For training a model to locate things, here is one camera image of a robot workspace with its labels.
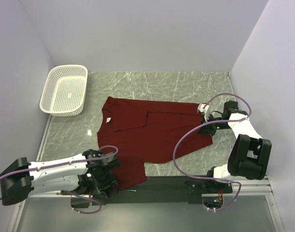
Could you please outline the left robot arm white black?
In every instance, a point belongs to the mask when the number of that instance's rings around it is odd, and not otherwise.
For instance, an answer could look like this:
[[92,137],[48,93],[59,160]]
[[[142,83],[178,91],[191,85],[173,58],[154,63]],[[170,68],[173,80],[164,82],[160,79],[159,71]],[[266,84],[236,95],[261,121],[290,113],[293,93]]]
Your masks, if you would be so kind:
[[0,173],[0,201],[9,206],[51,191],[108,198],[110,190],[117,190],[112,169],[119,166],[116,151],[106,154],[93,149],[52,161],[18,158]]

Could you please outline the dark red t shirt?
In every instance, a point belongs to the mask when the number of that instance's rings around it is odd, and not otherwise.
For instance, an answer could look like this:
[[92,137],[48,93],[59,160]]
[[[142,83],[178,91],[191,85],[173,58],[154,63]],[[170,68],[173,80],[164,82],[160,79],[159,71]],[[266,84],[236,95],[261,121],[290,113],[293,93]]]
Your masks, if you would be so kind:
[[120,166],[113,168],[118,190],[146,181],[145,163],[163,164],[210,146],[212,137],[194,132],[177,152],[177,142],[201,124],[196,103],[143,101],[108,97],[102,107],[98,146],[118,148]]

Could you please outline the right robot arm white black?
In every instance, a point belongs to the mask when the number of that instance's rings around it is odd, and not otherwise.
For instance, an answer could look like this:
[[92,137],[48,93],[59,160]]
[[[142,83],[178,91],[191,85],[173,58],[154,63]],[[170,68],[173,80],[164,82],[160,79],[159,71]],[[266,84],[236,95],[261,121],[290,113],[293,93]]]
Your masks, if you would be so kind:
[[214,136],[218,130],[231,129],[236,141],[233,145],[227,164],[212,167],[207,172],[205,189],[217,192],[223,179],[237,181],[241,179],[262,180],[267,171],[267,165],[272,148],[272,142],[262,138],[248,119],[248,113],[238,108],[236,101],[224,103],[220,117],[214,117],[207,104],[201,103],[197,111],[203,115],[202,124],[213,122],[201,128],[198,133]]

